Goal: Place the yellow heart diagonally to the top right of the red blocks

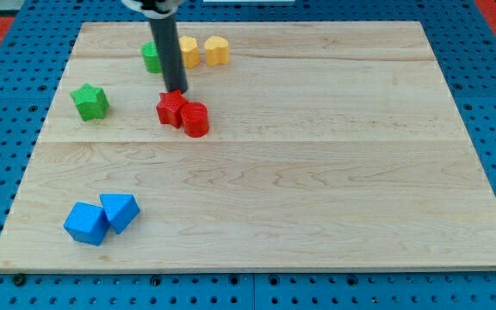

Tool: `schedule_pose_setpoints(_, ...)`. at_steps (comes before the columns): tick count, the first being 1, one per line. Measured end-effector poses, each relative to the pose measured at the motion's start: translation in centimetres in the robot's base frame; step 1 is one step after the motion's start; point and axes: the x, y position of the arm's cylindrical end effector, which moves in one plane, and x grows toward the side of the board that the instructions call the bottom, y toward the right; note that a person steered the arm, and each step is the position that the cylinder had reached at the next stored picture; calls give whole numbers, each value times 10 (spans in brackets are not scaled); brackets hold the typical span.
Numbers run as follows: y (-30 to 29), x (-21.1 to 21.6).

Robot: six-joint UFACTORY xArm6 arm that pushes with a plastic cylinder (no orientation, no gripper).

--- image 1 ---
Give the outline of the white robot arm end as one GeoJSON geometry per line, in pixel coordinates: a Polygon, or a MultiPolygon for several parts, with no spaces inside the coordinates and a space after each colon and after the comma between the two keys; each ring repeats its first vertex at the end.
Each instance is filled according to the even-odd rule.
{"type": "Polygon", "coordinates": [[[184,0],[121,0],[129,9],[149,19],[165,19],[173,16],[184,0]]]}

